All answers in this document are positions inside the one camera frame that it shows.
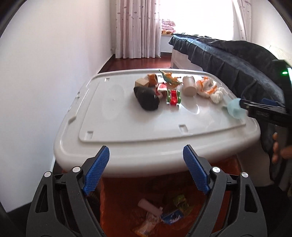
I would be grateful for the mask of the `right hand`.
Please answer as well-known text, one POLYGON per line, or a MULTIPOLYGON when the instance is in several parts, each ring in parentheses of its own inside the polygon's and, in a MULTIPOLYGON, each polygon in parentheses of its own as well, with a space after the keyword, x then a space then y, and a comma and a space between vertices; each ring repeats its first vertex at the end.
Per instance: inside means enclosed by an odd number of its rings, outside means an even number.
POLYGON ((274 140, 273 144, 273 156, 272 156, 272 163, 276 164, 280 160, 280 158, 291 160, 292 159, 292 147, 287 146, 284 148, 280 148, 278 142, 278 134, 275 132, 272 136, 274 140))

